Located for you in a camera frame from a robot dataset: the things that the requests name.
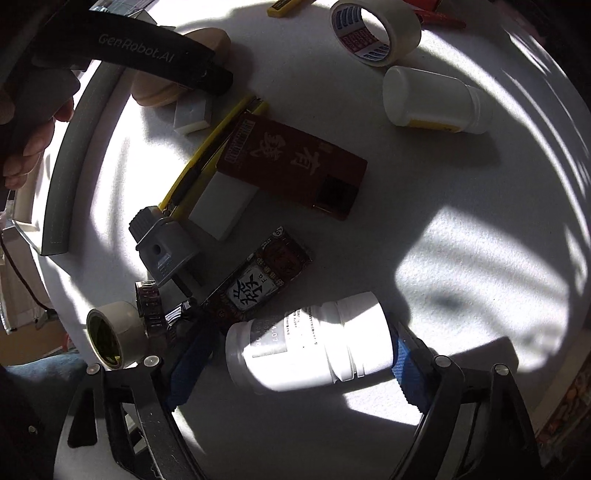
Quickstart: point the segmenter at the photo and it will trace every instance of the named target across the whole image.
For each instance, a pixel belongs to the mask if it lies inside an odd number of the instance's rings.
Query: white cylindrical container
[[[258,393],[351,380],[391,367],[393,358],[388,324],[371,292],[235,323],[226,337],[232,380]]]
[[[388,118],[399,127],[482,134],[492,122],[493,101],[453,77],[395,66],[383,87]]]

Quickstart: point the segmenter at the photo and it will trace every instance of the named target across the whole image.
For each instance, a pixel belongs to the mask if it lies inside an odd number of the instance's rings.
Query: blue fabric
[[[36,449],[32,457],[40,478],[51,479],[61,428],[86,363],[76,353],[65,353],[5,369],[44,425],[43,448]],[[0,395],[10,392],[0,391]]]

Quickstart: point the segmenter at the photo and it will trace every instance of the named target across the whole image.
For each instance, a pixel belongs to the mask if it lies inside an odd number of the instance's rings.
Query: packing tape roll
[[[367,28],[361,10],[380,20],[388,33],[389,45]],[[402,0],[339,0],[330,9],[330,19],[340,43],[359,61],[385,67],[411,53],[421,41],[421,22]]]
[[[96,356],[111,370],[141,360],[148,348],[144,322],[126,301],[92,309],[86,316],[86,329]]]

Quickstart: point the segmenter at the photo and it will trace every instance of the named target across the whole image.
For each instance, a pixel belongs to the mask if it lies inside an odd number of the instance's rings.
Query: person's hand
[[[31,133],[21,154],[5,155],[0,152],[0,167],[4,185],[17,190],[27,181],[28,173],[35,168],[43,151],[53,138],[55,120],[69,122],[74,115],[74,99],[70,98],[46,124],[40,125]],[[8,94],[0,89],[0,125],[7,124],[14,116],[14,104]]]

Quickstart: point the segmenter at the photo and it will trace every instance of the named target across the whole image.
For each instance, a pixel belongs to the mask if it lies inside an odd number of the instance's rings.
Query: white eraser
[[[177,100],[174,131],[187,135],[212,124],[212,97],[202,90],[185,93]]]
[[[257,191],[258,187],[217,171],[199,197],[189,220],[222,242]]]

